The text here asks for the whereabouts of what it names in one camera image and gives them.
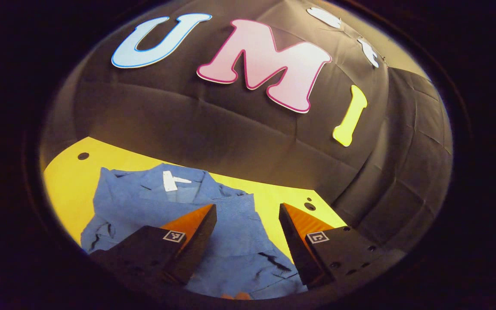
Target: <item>pink letter m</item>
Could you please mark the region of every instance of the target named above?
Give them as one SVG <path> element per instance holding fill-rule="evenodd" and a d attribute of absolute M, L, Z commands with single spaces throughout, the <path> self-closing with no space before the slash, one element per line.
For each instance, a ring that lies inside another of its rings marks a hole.
<path fill-rule="evenodd" d="M 233 20 L 231 24 L 235 30 L 214 59 L 198 68 L 198 76 L 222 84 L 235 82 L 238 73 L 233 68 L 244 53 L 244 74 L 249 90 L 255 90 L 286 69 L 281 80 L 267 88 L 267 95 L 290 110 L 307 113 L 311 107 L 309 94 L 323 65 L 332 61 L 330 55 L 309 42 L 277 51 L 268 25 L 243 19 Z"/>

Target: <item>white label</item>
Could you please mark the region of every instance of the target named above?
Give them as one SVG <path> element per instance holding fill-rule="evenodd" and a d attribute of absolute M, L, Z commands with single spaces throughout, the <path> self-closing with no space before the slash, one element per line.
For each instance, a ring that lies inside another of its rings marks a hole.
<path fill-rule="evenodd" d="M 177 185 L 175 185 L 175 182 L 179 183 L 191 183 L 189 180 L 177 178 L 171 175 L 171 171 L 164 171 L 162 173 L 162 177 L 164 179 L 164 189 L 166 192 L 171 192 L 174 190 L 177 190 Z"/>
<path fill-rule="evenodd" d="M 330 240 L 323 232 L 308 233 L 307 236 L 309 237 L 309 241 L 311 241 L 311 243 L 319 243 Z"/>
<path fill-rule="evenodd" d="M 171 171 L 164 171 L 162 175 L 164 177 L 164 189 L 166 190 L 166 192 L 177 190 L 177 186 L 175 186 L 174 177 L 171 176 Z"/>
<path fill-rule="evenodd" d="M 162 239 L 179 243 L 183 237 L 185 237 L 185 233 L 169 231 Z"/>

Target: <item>yellow table surface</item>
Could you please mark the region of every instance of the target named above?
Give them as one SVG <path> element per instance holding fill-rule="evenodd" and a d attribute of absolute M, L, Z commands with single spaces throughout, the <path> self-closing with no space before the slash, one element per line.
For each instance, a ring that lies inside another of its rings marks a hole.
<path fill-rule="evenodd" d="M 79 160 L 80 153 L 89 153 Z M 80 244 L 80 234 L 94 216 L 93 197 L 101 167 L 122 171 L 143 171 L 159 164 L 169 163 L 121 149 L 87 137 L 57 155 L 45 169 L 43 176 L 51 204 L 63 227 Z M 215 181 L 254 194 L 256 211 L 260 215 L 269 239 L 291 260 L 290 250 L 278 220 L 279 206 L 285 202 L 311 214 L 332 227 L 345 222 L 313 190 L 288 188 L 242 180 L 211 173 Z M 311 199 L 315 210 L 305 208 Z"/>

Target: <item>blue letter u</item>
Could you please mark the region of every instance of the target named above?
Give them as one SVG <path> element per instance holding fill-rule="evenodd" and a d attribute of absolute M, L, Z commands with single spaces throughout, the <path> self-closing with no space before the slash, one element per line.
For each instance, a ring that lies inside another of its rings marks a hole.
<path fill-rule="evenodd" d="M 157 25 L 164 23 L 169 17 L 159 17 L 135 27 L 135 31 L 127 37 L 112 55 L 112 64 L 118 68 L 139 68 L 151 65 L 173 53 L 187 34 L 200 22 L 211 19 L 208 14 L 185 14 L 177 18 L 177 24 L 170 33 L 155 47 L 139 51 L 137 45 Z"/>

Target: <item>blue shirt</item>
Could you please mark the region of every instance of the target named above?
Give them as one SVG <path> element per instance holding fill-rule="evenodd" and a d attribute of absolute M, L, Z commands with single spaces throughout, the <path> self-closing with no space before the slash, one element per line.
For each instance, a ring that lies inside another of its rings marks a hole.
<path fill-rule="evenodd" d="M 166 192 L 163 172 L 191 181 Z M 215 204 L 217 223 L 187 290 L 220 297 L 249 293 L 253 299 L 303 292 L 298 271 L 269 240 L 254 209 L 254 196 L 217 183 L 207 171 L 161 164 L 146 171 L 101 169 L 93 199 L 95 216 L 81 233 L 82 248 L 108 250 L 145 225 L 160 227 Z"/>

